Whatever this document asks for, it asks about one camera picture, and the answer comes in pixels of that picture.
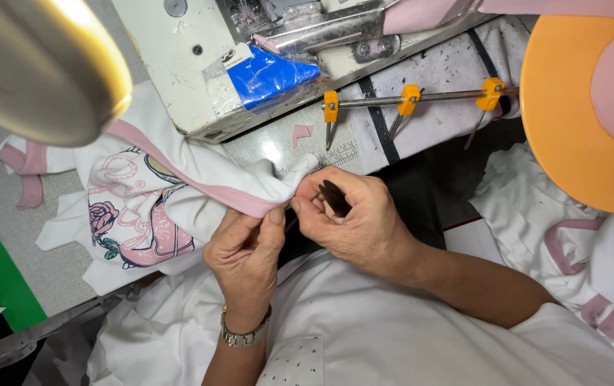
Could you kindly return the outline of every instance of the pink rose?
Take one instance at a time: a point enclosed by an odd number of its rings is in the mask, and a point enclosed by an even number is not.
[[[88,210],[90,211],[90,228],[92,228],[95,237],[105,234],[106,231],[111,229],[114,220],[119,215],[119,211],[109,201],[95,203]]]

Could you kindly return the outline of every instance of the black stripe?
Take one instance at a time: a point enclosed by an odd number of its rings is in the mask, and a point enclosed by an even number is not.
[[[373,89],[373,83],[371,83],[369,76],[363,77],[358,83],[364,98],[376,98],[376,91]],[[376,134],[378,134],[378,141],[381,143],[383,154],[386,154],[388,159],[388,165],[393,165],[399,161],[399,154],[393,141],[388,138],[388,126],[386,125],[386,119],[383,117],[383,111],[381,111],[379,106],[367,108],[371,115],[373,127],[376,129]]]
[[[469,38],[472,40],[472,43],[474,43],[476,52],[478,52],[478,57],[481,58],[481,60],[483,61],[483,65],[485,66],[485,69],[488,70],[488,75],[490,75],[491,78],[499,78],[498,70],[495,68],[495,65],[493,64],[493,61],[491,60],[490,55],[488,54],[488,51],[486,51],[485,46],[483,45],[481,40],[478,38],[478,34],[476,33],[476,31],[473,28],[471,28],[467,30],[467,34],[469,35]],[[500,107],[502,108],[502,115],[500,117],[509,114],[509,111],[512,110],[512,103],[509,100],[509,97],[507,95],[503,95],[500,97],[498,101],[500,102]]]

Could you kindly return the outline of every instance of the wristwatch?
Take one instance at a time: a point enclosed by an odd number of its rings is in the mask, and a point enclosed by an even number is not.
[[[271,305],[268,305],[268,311],[266,312],[266,316],[264,316],[264,320],[261,321],[259,327],[257,327],[254,331],[245,335],[234,334],[226,328],[226,306],[223,306],[223,311],[221,312],[221,338],[228,346],[231,347],[245,347],[250,346],[251,344],[259,342],[262,338],[266,336],[266,331],[268,330],[268,320],[271,318]]]

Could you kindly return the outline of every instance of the hand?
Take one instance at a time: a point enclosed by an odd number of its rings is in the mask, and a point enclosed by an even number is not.
[[[226,299],[226,327],[234,334],[256,329],[276,291],[278,253],[285,241],[285,212],[263,219],[228,208],[202,258]]]
[[[325,179],[336,184],[352,206],[345,218],[337,218],[320,194],[319,184]],[[399,282],[406,259],[419,246],[397,214],[388,188],[376,177],[329,166],[304,178],[290,205],[302,234],[337,258],[377,276]]]

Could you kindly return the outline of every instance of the person's right hand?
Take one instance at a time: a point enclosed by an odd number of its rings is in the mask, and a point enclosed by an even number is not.
[[[319,184],[326,179],[345,193],[352,206],[345,218],[337,218],[320,194]],[[419,242],[397,214],[388,188],[376,177],[329,166],[300,182],[290,206],[302,234],[365,272],[399,279],[406,260],[418,252]]]

